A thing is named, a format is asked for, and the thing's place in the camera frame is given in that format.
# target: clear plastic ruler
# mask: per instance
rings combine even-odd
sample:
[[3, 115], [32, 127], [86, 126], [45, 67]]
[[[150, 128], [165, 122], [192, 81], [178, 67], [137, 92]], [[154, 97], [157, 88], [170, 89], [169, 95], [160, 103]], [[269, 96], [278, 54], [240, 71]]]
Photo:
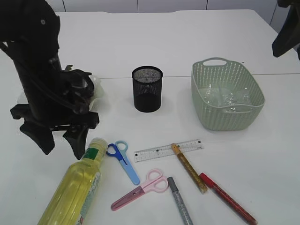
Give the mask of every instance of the clear plastic ruler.
[[[197, 149], [203, 149], [203, 145], [200, 139], [177, 143], [181, 152], [193, 151]], [[146, 149], [142, 151], [135, 151], [135, 162], [141, 162], [153, 158], [159, 158], [164, 156], [174, 155], [171, 145], [161, 146], [153, 149]]]

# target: scissors blade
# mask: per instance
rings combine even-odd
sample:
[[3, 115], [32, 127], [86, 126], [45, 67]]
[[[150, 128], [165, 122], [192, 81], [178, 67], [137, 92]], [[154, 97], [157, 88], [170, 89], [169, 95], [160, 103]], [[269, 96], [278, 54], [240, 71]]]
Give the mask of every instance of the scissors blade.
[[123, 169], [127, 173], [128, 177], [131, 179], [133, 184], [138, 185], [140, 183], [140, 179], [137, 176], [128, 158], [124, 158], [124, 160], [121, 160], [120, 164], [122, 165]]
[[138, 186], [136, 189], [129, 192], [127, 195], [125, 195], [125, 196], [121, 197], [119, 200], [115, 201], [111, 205], [111, 209], [112, 209], [112, 211], [116, 211], [144, 194], [145, 194], [145, 192], [142, 189], [142, 187]]

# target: scissors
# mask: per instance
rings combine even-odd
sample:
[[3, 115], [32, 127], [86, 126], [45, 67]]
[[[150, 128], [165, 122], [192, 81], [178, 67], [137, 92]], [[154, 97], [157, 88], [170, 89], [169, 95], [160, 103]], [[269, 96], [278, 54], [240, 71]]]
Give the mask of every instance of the scissors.
[[[125, 148], [120, 150], [118, 148], [118, 144], [124, 144]], [[115, 153], [109, 153], [107, 148], [107, 155], [116, 157], [118, 161], [120, 162], [121, 166], [127, 173], [128, 177], [131, 179], [133, 184], [138, 185], [140, 183], [140, 179], [138, 178], [135, 170], [133, 169], [129, 159], [126, 156], [126, 151], [128, 149], [128, 144], [125, 141], [117, 141], [115, 144], [109, 144], [108, 147], [113, 147], [116, 151]]]
[[[154, 179], [150, 179], [150, 175], [152, 173], [158, 173], [158, 176]], [[159, 184], [160, 182], [165, 182], [166, 186], [163, 188], [156, 187], [156, 185]], [[163, 177], [163, 172], [159, 169], [152, 169], [147, 173], [146, 181], [143, 184], [141, 184], [136, 189], [129, 192], [127, 195], [123, 196], [116, 202], [114, 202], [111, 205], [111, 209], [112, 209], [112, 211], [116, 211], [150, 191], [155, 191], [157, 193], [163, 193], [164, 191], [166, 191], [168, 189], [168, 187], [169, 187], [168, 180], [166, 177]]]

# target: black object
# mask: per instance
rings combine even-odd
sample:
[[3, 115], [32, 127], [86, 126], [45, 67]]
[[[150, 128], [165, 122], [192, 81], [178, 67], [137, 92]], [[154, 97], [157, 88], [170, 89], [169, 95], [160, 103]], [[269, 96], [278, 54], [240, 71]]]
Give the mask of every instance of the black object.
[[136, 68], [132, 72], [133, 98], [137, 110], [150, 113], [161, 106], [163, 72], [151, 66]]
[[[300, 0], [277, 0], [278, 6], [290, 7], [285, 23], [272, 44], [273, 55], [279, 57], [300, 43]], [[297, 49], [300, 59], [300, 47]]]
[[79, 69], [62, 70], [58, 57], [60, 19], [45, 0], [1, 0], [0, 49], [13, 61], [28, 104], [11, 109], [15, 120], [24, 118], [21, 132], [49, 154], [52, 131], [63, 137], [80, 159], [85, 153], [88, 129], [99, 123], [89, 112], [94, 85]]

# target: yellow liquid bottle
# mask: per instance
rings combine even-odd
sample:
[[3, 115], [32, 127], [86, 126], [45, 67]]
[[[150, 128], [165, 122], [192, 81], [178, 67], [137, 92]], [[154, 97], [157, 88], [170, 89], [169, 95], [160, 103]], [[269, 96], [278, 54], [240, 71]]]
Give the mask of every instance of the yellow liquid bottle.
[[107, 142], [94, 138], [81, 161], [72, 164], [37, 225], [82, 225], [100, 181]]

